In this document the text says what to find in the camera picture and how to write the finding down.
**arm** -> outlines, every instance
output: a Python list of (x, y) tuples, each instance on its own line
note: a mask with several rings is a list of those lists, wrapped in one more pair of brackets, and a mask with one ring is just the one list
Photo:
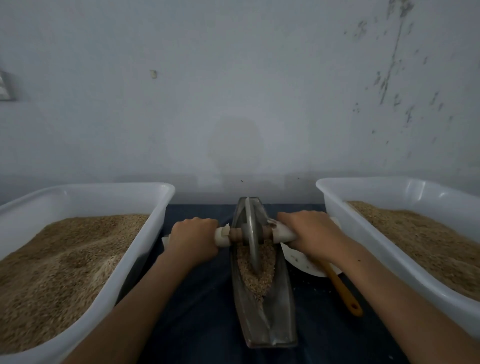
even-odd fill
[(290, 247), (346, 273), (412, 363), (480, 363), (473, 338), (342, 233), (326, 213), (280, 213), (277, 219), (299, 236)]
[(173, 292), (195, 266), (217, 255), (217, 226), (199, 218), (176, 223), (168, 249), (64, 364), (136, 363)]

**wall switch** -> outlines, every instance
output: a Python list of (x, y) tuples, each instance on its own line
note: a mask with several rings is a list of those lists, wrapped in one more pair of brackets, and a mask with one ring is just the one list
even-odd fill
[(10, 87), (8, 74), (0, 71), (0, 101), (14, 101), (12, 88)]

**white wall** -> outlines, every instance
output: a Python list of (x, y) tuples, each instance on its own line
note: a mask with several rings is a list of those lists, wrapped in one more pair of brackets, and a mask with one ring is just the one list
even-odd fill
[(390, 2), (3, 0), (0, 201), (163, 181), (309, 202), (394, 174), (480, 194), (478, 1)]

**grain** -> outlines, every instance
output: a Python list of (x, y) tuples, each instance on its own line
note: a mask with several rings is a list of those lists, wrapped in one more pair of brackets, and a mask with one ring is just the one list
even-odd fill
[(259, 246), (262, 272), (256, 275), (250, 264), (250, 247), (239, 245), (237, 247), (237, 263), (243, 282), (253, 293), (258, 304), (263, 304), (264, 296), (272, 285), (275, 274), (276, 251), (271, 240), (266, 240)]
[(441, 283), (480, 301), (480, 244), (412, 211), (350, 205)]
[(38, 346), (92, 304), (148, 215), (68, 218), (0, 262), (0, 354)]

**hand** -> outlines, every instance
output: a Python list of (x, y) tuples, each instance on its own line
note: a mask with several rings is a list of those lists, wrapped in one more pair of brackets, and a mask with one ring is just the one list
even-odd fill
[(215, 230), (218, 221), (193, 218), (173, 225), (166, 253), (178, 257), (189, 268), (213, 259), (218, 254)]
[(352, 242), (324, 212), (279, 212), (276, 219), (298, 236), (289, 247), (315, 259), (337, 263)]

